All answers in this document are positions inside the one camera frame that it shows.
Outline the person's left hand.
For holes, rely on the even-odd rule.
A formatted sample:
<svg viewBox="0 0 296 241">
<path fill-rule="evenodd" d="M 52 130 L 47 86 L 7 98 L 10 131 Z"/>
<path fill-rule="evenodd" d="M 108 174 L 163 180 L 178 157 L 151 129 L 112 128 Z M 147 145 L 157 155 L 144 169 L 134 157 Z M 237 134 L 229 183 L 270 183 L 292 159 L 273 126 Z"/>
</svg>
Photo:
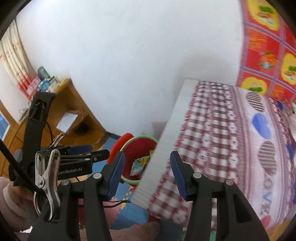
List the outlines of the person's left hand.
<svg viewBox="0 0 296 241">
<path fill-rule="evenodd" d="M 13 182 L 8 184 L 8 192 L 15 203 L 22 203 L 25 200 L 33 201 L 33 193 L 29 189 L 22 186 L 14 186 Z"/>
</svg>

